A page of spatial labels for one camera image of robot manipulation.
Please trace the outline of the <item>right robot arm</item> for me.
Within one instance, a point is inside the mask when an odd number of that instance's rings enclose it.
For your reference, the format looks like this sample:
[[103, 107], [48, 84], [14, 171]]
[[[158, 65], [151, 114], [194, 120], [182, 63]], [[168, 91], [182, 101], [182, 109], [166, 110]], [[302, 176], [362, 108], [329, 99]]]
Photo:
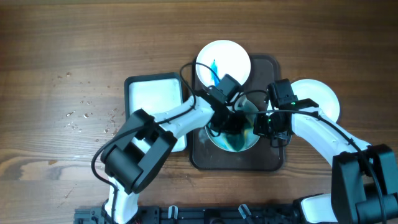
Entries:
[[267, 86], [269, 106], [257, 113], [254, 134], [296, 135], [332, 168], [331, 192], [303, 199], [308, 223], [386, 223], [397, 218], [397, 163], [392, 149], [353, 136], [336, 121], [340, 103], [326, 84], [278, 80]]

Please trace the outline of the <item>white plate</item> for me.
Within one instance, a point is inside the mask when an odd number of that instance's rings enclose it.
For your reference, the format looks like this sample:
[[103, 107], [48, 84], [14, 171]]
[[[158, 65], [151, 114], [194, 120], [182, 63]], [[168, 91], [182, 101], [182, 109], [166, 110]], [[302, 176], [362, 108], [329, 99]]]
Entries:
[[303, 79], [291, 84], [299, 100], [310, 98], [333, 121], [340, 117], [340, 102], [335, 92], [326, 84], [313, 79]]
[[248, 53], [230, 40], [216, 40], [204, 46], [196, 63], [197, 77], [205, 86], [217, 86], [226, 74], [243, 85], [251, 72]]

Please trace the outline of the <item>green and yellow sponge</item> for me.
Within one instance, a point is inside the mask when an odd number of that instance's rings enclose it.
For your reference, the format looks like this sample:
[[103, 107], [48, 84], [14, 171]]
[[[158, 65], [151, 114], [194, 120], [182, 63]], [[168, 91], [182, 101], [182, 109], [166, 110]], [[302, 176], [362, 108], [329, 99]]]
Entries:
[[234, 151], [240, 151], [245, 145], [245, 124], [246, 117], [241, 114], [232, 114], [228, 120], [226, 141]]

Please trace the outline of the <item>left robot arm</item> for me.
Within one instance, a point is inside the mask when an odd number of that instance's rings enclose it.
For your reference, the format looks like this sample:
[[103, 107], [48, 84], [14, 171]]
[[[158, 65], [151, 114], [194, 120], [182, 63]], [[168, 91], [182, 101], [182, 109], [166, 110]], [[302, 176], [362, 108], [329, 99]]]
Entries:
[[187, 101], [160, 113], [140, 108], [96, 154], [105, 165], [104, 180], [111, 195], [104, 205], [109, 223], [128, 223], [138, 211], [139, 194], [155, 179], [178, 140], [193, 130], [209, 127], [216, 133], [240, 134], [246, 118], [229, 109], [241, 84], [225, 75], [218, 85], [193, 90]]

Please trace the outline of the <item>pale grey plate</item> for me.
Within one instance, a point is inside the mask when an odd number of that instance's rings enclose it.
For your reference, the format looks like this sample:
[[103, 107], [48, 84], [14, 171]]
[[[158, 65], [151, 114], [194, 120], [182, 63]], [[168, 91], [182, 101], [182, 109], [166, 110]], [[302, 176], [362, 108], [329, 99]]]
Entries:
[[221, 134], [220, 136], [212, 136], [212, 130], [209, 130], [207, 127], [205, 127], [205, 130], [211, 142], [214, 143], [218, 148], [229, 152], [241, 152], [249, 149], [259, 140], [259, 136], [253, 133], [255, 115], [245, 114], [245, 112], [257, 112], [258, 109], [252, 102], [250, 102], [246, 98], [246, 96], [240, 97], [237, 102], [235, 102], [234, 109], [236, 110], [235, 113], [241, 113], [242, 115], [245, 115], [247, 119], [244, 131], [245, 145], [241, 148], [240, 151], [234, 151], [229, 147], [229, 144], [226, 141], [226, 134]]

